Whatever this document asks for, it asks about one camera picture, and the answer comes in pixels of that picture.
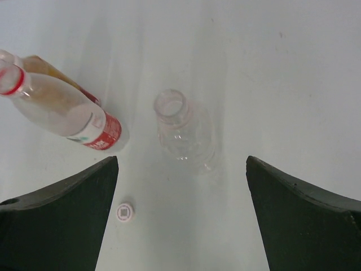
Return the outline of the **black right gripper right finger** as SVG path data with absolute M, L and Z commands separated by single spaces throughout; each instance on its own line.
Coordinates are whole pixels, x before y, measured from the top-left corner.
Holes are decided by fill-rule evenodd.
M 246 179 L 270 270 L 360 270 L 360 201 L 254 156 Z

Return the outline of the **clear plastic bottle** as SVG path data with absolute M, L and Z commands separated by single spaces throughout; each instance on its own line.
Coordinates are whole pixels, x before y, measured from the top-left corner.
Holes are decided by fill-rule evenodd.
M 219 165 L 220 146 L 214 121 L 205 105 L 181 91 L 166 89 L 154 100 L 160 145 L 195 174 L 208 174 Z

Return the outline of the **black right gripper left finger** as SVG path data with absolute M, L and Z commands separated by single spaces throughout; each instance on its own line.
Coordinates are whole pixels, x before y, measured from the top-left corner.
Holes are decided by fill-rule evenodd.
M 1 202 L 1 270 L 95 270 L 117 178 L 110 156 Z

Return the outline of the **red cap water bottle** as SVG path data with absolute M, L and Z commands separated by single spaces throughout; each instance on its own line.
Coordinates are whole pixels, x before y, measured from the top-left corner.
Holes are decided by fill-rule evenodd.
M 1 96 L 30 122 L 99 151 L 122 150 L 129 135 L 118 120 L 74 86 L 1 61 Z

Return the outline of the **amber tea bottle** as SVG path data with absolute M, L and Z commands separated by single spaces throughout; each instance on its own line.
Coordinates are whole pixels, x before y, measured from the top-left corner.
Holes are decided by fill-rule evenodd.
M 23 68 L 26 72 L 30 73 L 38 73 L 38 74 L 44 74 L 49 75 L 51 77 L 58 78 L 76 89 L 78 89 L 81 93 L 83 93 L 88 99 L 90 99 L 93 103 L 101 106 L 100 100 L 83 89 L 79 84 L 77 84 L 75 81 L 73 81 L 71 78 L 60 72 L 58 69 L 56 69 L 54 66 L 52 66 L 47 61 L 43 60 L 37 55 L 31 55 L 27 56 L 25 58 L 21 58 L 17 55 L 11 54 L 5 50 L 1 50 L 1 60 L 4 60 L 9 63 L 13 63 L 14 65 Z

